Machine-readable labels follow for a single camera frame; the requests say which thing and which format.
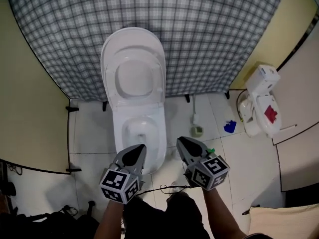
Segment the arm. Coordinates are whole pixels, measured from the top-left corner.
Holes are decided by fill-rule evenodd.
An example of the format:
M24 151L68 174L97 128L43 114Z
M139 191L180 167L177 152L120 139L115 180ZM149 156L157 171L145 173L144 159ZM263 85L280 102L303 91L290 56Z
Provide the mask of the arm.
M215 239L242 239L246 235L239 229L234 217L216 189L203 190L211 232Z
M110 201L94 239L120 239L123 204Z

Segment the shower curtain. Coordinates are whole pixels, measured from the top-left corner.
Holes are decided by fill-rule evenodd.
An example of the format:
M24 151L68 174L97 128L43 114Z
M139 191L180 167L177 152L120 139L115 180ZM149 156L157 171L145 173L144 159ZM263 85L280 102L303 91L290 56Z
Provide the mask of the shower curtain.
M166 95L227 92L280 0L9 0L31 49L69 98L107 100L106 38L142 27L162 42Z

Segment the white toilet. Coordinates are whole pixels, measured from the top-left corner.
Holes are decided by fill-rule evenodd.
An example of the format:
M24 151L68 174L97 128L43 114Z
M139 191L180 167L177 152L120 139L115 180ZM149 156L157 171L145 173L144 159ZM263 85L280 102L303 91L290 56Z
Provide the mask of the white toilet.
M280 80L273 66L259 65L246 82L248 95L239 104L246 133L253 137L265 132L272 137L282 126L279 107L270 91Z
M116 31L103 45L101 71L113 111L116 151L145 144L142 174L155 172L166 154L166 70L160 40L138 27Z

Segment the black wire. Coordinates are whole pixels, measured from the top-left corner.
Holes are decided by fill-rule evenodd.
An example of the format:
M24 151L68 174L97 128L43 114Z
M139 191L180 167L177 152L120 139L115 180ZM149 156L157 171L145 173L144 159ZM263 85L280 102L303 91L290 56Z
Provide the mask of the black wire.
M68 211L70 210L75 210L75 214L69 213ZM63 207L59 212L61 211L66 211L68 212L69 215L71 215L72 217L78 214L78 210L75 209L74 207L68 206L67 208Z
M238 109L238 100L239 100L239 97L241 96L242 93L244 93L247 89L243 90L242 92L239 93L237 99L236 99L236 109L237 109L237 114L240 118L240 121L243 122L243 118L240 116L240 113L239 113L239 109Z
M15 165L7 164L7 167L9 168L9 170L10 170L11 172L15 172L15 173L17 173L18 175L22 175L22 167L19 167L19 166L18 166L18 167L21 169L20 172L17 171Z
M179 191L179 192L181 192L184 189L190 189L191 187L190 186L186 186L186 185L184 185L184 186L166 186L165 184L162 184L159 189L146 190L146 191L144 191L142 193L136 194L136 196L140 196L142 194L145 194L145 193L148 193L148 192L152 192L152 191L156 191L156 190L161 190L161 192L164 193L164 194L170 194L170 193L163 192L163 189L169 189L169 188L182 188L182 190Z

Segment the tiled floor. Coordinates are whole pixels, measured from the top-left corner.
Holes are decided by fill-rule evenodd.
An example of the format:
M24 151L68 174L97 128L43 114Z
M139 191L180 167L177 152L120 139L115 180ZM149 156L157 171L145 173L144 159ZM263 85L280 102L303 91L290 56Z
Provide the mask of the tiled floor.
M280 193L279 164L276 148L265 135L249 138L236 112L236 98L239 92L231 91L230 100L223 94L204 94L196 96L196 112L204 135L199 140L209 148L215 148L230 165L228 179L218 192L228 209L244 232L249 229L249 215L241 214L251 205L263 207L283 206ZM17 196L12 197L19 212L36 215L60 210L68 204L83 213L88 201L94 200L96 208L93 216L100 220L108 201L104 198L98 183L105 168L116 155L113 135L112 111L107 106L102 111L101 102L72 101L80 111L70 114L69 149L70 160L82 172L72 175L58 175L23 170L18 176L9 171L9 179L17 188ZM184 97L167 98L165 101L165 120L167 130L167 155L163 166L154 174L144 177L143 191L170 185L176 181L185 185L184 167L176 153L176 139L190 136L191 103ZM237 121L233 134L224 131L223 126L229 120ZM186 192L195 199L203 215L204 226L209 231L206 206L200 189L188 189ZM168 195L161 191L146 193L143 198L150 205L166 208Z

